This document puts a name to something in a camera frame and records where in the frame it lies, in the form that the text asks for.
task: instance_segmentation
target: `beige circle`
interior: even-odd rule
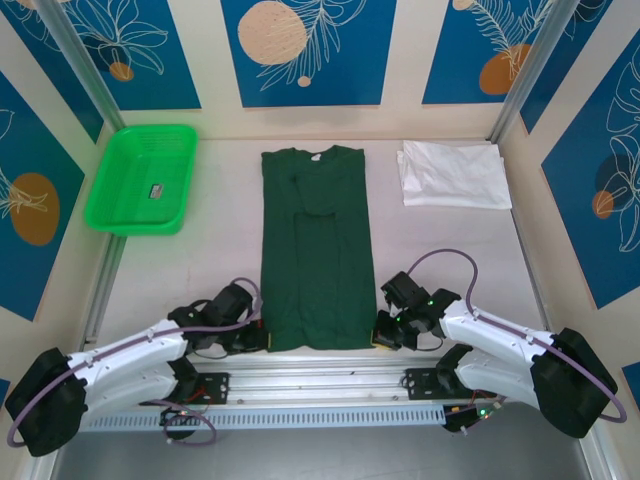
[[[291,7],[280,2],[256,3],[238,24],[240,45],[261,65],[280,65],[296,58],[307,46],[307,30]]]
[[[298,85],[302,88],[306,88],[311,85],[311,79],[307,76],[302,76],[298,79]]]
[[[36,6],[33,4],[33,0],[16,0],[20,5],[27,7],[29,10],[35,10]],[[67,3],[71,0],[58,0],[58,3]]]
[[[451,3],[453,8],[456,10],[466,10],[471,5],[473,5],[475,0],[452,0]]]

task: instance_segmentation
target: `small object in basket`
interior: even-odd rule
[[[114,235],[171,235],[182,228],[198,134],[185,125],[125,128],[110,140],[85,218]]]
[[[162,196],[162,190],[164,189],[164,185],[161,183],[154,183],[151,187],[151,193],[149,194],[149,198],[160,198]]]

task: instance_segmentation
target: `folded white cloth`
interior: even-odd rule
[[[406,206],[511,208],[497,145],[452,147],[405,141],[398,167]]]

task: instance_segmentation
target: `white table surface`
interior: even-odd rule
[[[230,280],[260,280],[263,199],[261,152],[296,147],[312,152],[330,141],[202,141],[183,229],[174,236],[129,237],[120,263],[98,345],[137,333],[166,317],[174,308],[213,298]],[[378,307],[385,307],[379,288],[420,255],[451,247],[473,256],[480,277],[473,301],[480,308],[524,326],[542,329],[529,274],[511,212],[448,207],[405,207],[396,163],[402,142],[341,141],[364,148],[367,197]],[[442,287],[464,295],[471,266],[452,254],[426,260],[412,275],[433,292]],[[438,341],[420,337],[428,348]],[[208,355],[217,356],[214,346]],[[441,349],[433,356],[446,352]],[[402,349],[319,352],[301,348],[267,354],[291,357],[385,357],[429,355]],[[248,357],[238,355],[227,361]]]

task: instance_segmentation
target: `wall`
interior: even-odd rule
[[[583,333],[620,388],[629,420],[602,426],[632,475],[640,471],[640,414],[620,369],[640,360],[640,290],[596,308],[541,164],[639,27],[637,0],[614,1],[531,134],[517,123],[501,145],[514,210],[550,321],[556,330]],[[575,155],[581,154],[576,145]],[[597,234],[584,232],[587,238]],[[634,258],[629,262],[637,263]],[[615,415],[615,408],[607,413]]]
[[[392,0],[375,1],[389,3]],[[220,1],[170,0],[169,3],[202,109],[124,112],[125,120],[131,124],[183,122],[197,126],[203,138],[219,139],[479,138],[489,134],[500,111],[501,97],[493,100],[498,103],[423,105],[425,86],[451,0],[397,0],[379,106],[295,108],[243,108]],[[365,9],[374,3],[370,1]],[[471,16],[468,12],[458,14]],[[459,33],[462,48],[474,42],[486,42],[490,49],[489,40],[481,38],[476,30],[469,32],[470,41],[464,32]],[[473,75],[470,81],[475,85],[478,72]],[[465,76],[462,72],[457,78]],[[337,82],[335,88],[343,88],[343,81],[348,78]]]
[[[84,172],[76,207],[35,319],[29,321],[0,307],[0,378],[16,382],[43,350],[59,347],[62,351],[72,351],[78,347],[87,299],[106,240],[103,234],[87,228],[83,219],[83,205],[109,132],[103,131],[97,145],[94,144],[2,15],[0,40],[3,46],[0,51],[0,71]],[[19,165],[24,160],[12,153],[15,154],[15,150],[2,149],[0,166],[7,166],[10,162]],[[0,221],[9,222],[10,219],[7,216]],[[5,266],[0,276],[0,289],[10,288],[16,273],[7,271]],[[6,479],[15,478],[28,458],[26,450],[16,451],[6,446],[4,438],[10,423],[8,413],[0,410],[0,477]]]

